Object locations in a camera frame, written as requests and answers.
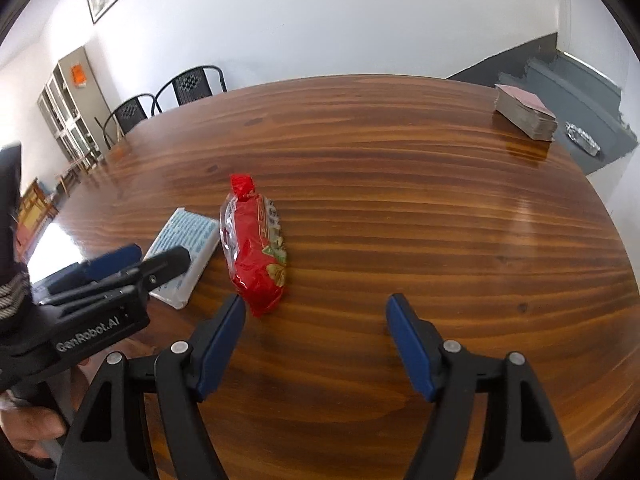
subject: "red snack bag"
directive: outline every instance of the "red snack bag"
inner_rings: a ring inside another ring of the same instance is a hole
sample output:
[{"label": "red snack bag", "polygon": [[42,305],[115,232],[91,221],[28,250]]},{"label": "red snack bag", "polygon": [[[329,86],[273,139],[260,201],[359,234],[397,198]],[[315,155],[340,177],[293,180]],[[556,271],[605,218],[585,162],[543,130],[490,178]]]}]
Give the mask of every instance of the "red snack bag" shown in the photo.
[{"label": "red snack bag", "polygon": [[231,175],[233,193],[220,208],[220,239],[229,276],[254,316],[273,310],[284,291],[287,253],[273,202],[249,175]]}]

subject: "glass cabinet door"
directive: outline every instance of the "glass cabinet door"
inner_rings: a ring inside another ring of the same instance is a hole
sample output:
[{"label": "glass cabinet door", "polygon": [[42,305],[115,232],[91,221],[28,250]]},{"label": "glass cabinet door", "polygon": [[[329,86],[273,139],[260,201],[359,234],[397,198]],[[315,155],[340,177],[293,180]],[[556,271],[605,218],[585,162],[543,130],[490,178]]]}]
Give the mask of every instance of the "glass cabinet door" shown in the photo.
[{"label": "glass cabinet door", "polygon": [[78,150],[76,149],[76,146],[73,144],[73,142],[71,142],[71,140],[66,135],[59,136],[56,139],[56,141],[58,142],[58,145],[62,149],[62,153],[65,154],[66,160],[68,160],[69,162],[73,162],[74,160],[80,157],[80,155],[78,155]]},{"label": "glass cabinet door", "polygon": [[62,120],[66,123],[71,120],[71,112],[66,107],[64,100],[62,99],[62,95],[60,95],[60,90],[58,89],[58,85],[56,80],[52,77],[49,79],[47,83],[47,93],[53,104],[55,104],[56,110],[60,113]]},{"label": "glass cabinet door", "polygon": [[80,130],[82,138],[86,141],[89,149],[94,154],[94,156],[99,157],[100,155],[102,155],[100,147],[98,147],[98,144],[95,142],[94,136],[92,136],[91,132],[87,129],[86,124],[84,124],[82,118],[78,118],[78,120],[76,120],[76,126],[78,127],[78,130]]},{"label": "glass cabinet door", "polygon": [[55,115],[54,111],[51,109],[50,102],[47,105],[48,98],[45,99],[46,95],[47,94],[43,92],[38,98],[38,108],[40,108],[42,116],[44,117],[49,130],[51,131],[53,136],[56,137],[60,133],[60,130],[62,130],[62,124],[60,123],[57,115]]},{"label": "glass cabinet door", "polygon": [[69,93],[69,88],[66,86],[66,82],[62,77],[62,72],[60,72],[59,66],[55,67],[55,69],[53,70],[53,78],[56,81],[56,85],[58,86],[60,95],[62,96],[62,100],[64,101],[66,109],[69,110],[71,117],[78,117],[78,109],[76,108],[76,104],[74,103],[71,94]]},{"label": "glass cabinet door", "polygon": [[89,153],[89,145],[82,138],[82,135],[80,134],[80,131],[78,130],[78,128],[75,125],[73,125],[71,128],[69,128],[69,134],[71,134],[71,137],[73,137],[73,140],[75,140],[76,146],[78,147],[78,150],[82,153],[82,156],[84,156],[87,153]]}]

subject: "aluminum foil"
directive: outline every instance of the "aluminum foil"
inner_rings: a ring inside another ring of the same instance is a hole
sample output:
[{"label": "aluminum foil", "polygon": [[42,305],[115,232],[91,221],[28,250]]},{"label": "aluminum foil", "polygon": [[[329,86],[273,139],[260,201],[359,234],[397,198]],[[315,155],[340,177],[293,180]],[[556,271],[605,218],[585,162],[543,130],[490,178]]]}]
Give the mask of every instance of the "aluminum foil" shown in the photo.
[{"label": "aluminum foil", "polygon": [[600,146],[587,132],[573,123],[565,123],[566,136],[591,156],[596,156]]}]

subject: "wooden cabinet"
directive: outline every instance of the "wooden cabinet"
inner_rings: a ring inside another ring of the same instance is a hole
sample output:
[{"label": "wooden cabinet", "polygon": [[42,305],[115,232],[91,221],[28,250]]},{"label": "wooden cabinet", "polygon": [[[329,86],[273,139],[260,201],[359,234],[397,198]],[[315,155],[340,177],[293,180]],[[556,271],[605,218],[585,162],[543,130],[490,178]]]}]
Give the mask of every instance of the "wooden cabinet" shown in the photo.
[{"label": "wooden cabinet", "polygon": [[[76,84],[73,67],[80,67],[84,74],[81,84]],[[87,169],[92,167],[108,151],[101,124],[110,110],[95,80],[84,47],[63,57],[53,69],[40,97],[38,107],[69,162],[84,159]],[[114,121],[110,132],[116,138]]]}]

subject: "wood grain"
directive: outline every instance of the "wood grain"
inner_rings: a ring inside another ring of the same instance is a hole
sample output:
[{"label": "wood grain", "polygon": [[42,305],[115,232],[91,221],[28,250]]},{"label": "wood grain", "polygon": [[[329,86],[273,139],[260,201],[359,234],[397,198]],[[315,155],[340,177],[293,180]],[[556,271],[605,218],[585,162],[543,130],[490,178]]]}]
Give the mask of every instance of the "wood grain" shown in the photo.
[{"label": "wood grain", "polygon": [[[58,224],[93,256],[130,242],[146,250],[178,206],[217,217],[233,172],[275,201],[288,292],[275,313],[248,318],[201,406],[231,479],[402,478],[430,407],[385,329],[393,292],[473,352],[523,352],[580,479],[615,451],[640,407],[632,269],[565,150],[529,140],[493,113],[494,99],[407,76],[233,91],[141,123],[66,204]],[[150,304],[135,352],[189,335],[231,291],[217,252],[186,309]],[[461,479],[472,477],[482,407]]]}]

